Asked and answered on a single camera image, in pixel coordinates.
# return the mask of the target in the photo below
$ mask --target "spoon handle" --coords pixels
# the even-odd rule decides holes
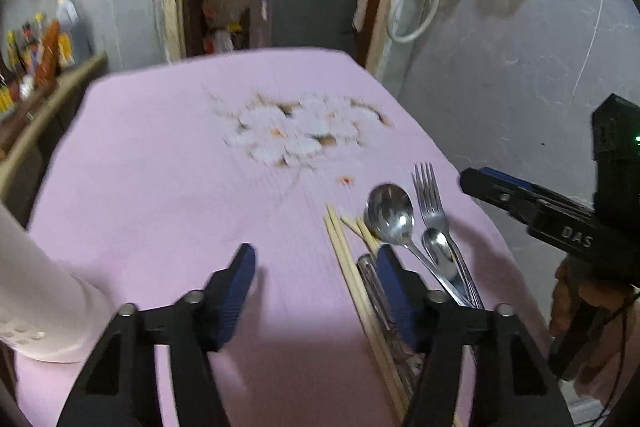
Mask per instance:
[[[418,258],[418,260],[426,266],[427,270],[429,270],[431,274],[438,280],[440,285],[450,295],[450,297],[456,302],[456,304],[460,306],[466,306],[468,308],[473,307],[471,303],[467,299],[465,299],[458,290],[456,290],[456,287],[449,282],[449,279],[444,277],[444,275],[440,273],[438,268],[427,258],[427,256],[425,256],[425,254],[423,254],[418,249],[418,247],[415,246],[415,243],[413,241],[406,243],[405,245],[402,245],[402,246],[405,247],[412,254],[414,254]]]

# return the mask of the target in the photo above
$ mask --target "plastic container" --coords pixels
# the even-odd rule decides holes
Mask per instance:
[[[76,7],[70,0],[58,0],[56,18],[60,21],[58,61],[60,68],[66,70],[91,57],[89,35],[84,21],[78,16]]]
[[[0,339],[45,362],[84,360],[113,315],[95,287],[64,271],[0,204]]]

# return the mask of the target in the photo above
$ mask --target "screw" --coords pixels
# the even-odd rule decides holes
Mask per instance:
[[[136,311],[138,311],[138,308],[136,308],[136,305],[131,302],[128,302],[121,306],[121,308],[118,310],[118,315],[122,315],[123,317],[129,317],[130,315],[133,315]]]
[[[436,304],[443,304],[449,300],[449,296],[440,290],[431,290],[428,293],[429,300]]]
[[[204,297],[204,293],[202,290],[191,290],[187,295],[184,296],[184,300],[189,304],[197,304],[202,301]]]
[[[502,317],[513,317],[516,314],[510,304],[498,304],[495,307],[495,312]]]

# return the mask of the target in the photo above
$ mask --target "table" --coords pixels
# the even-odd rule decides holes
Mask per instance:
[[[63,104],[87,78],[107,61],[106,52],[99,52],[83,64],[58,77],[58,89],[42,104],[33,121],[20,133],[7,157],[0,161],[0,200],[9,192],[17,171],[22,166],[29,151],[36,145],[40,134],[47,128],[52,118]]]
[[[236,336],[210,357],[232,425],[389,427],[394,414],[322,216],[327,202],[360,214],[381,182],[414,197],[417,161],[434,165],[452,235],[487,307],[511,303],[546,349],[522,274],[494,224],[458,188],[458,172],[339,52],[229,54],[93,85],[50,166],[31,235],[114,305],[140,309],[201,287],[240,243],[252,243],[257,276]],[[348,239],[354,255],[364,253]],[[437,287],[409,252],[398,254]],[[156,363],[162,415],[175,427],[162,351]],[[34,427],[55,425],[79,370],[18,357],[18,399]],[[465,371],[463,422],[472,378]]]

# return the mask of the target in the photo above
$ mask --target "hand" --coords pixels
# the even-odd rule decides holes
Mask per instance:
[[[569,286],[567,286],[566,261],[556,270],[558,283],[554,289],[553,304],[551,307],[551,324],[549,329],[553,337],[566,333],[571,325],[572,299]],[[585,280],[580,283],[578,294],[580,298],[598,308],[604,308],[615,312],[623,305],[626,299],[634,293],[633,286],[613,281]],[[627,338],[631,335],[636,323],[636,314],[633,308],[627,314]],[[598,346],[581,368],[582,380],[593,379],[601,368],[612,359],[619,351],[622,344],[622,315],[609,323],[598,341]]]

